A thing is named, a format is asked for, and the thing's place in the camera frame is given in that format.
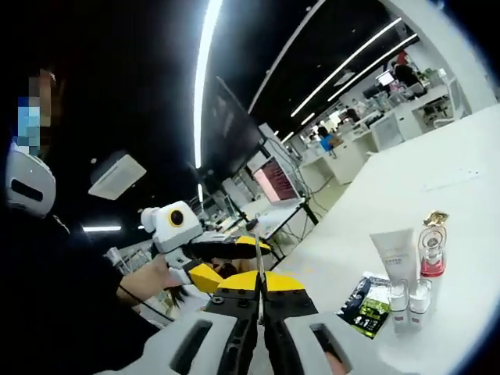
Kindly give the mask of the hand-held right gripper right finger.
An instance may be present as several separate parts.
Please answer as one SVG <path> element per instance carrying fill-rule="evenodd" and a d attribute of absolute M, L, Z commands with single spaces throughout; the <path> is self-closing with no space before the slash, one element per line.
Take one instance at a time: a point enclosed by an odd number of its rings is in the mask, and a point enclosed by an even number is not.
<path fill-rule="evenodd" d="M 369 340 L 331 312 L 319 313 L 303 285 L 272 272 L 262 285 L 266 348 L 275 374 L 389 374 Z"/>

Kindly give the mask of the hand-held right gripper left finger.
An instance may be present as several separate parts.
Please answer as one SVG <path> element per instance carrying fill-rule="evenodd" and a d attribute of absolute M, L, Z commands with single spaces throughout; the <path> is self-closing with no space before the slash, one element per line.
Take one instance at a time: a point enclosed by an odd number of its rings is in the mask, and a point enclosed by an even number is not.
<path fill-rule="evenodd" d="M 246 374 L 256 347 L 260 283 L 240 273 L 219 285 L 203 310 L 153 335 L 120 374 Z"/>

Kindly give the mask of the person's left hand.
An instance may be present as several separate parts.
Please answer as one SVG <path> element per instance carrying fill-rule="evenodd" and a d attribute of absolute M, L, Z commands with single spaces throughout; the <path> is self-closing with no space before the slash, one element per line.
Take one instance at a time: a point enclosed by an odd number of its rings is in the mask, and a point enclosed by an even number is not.
<path fill-rule="evenodd" d="M 164 254 L 157 255 L 146 265 L 147 282 L 153 293 L 161 290 L 182 287 L 180 278 L 170 271 Z"/>

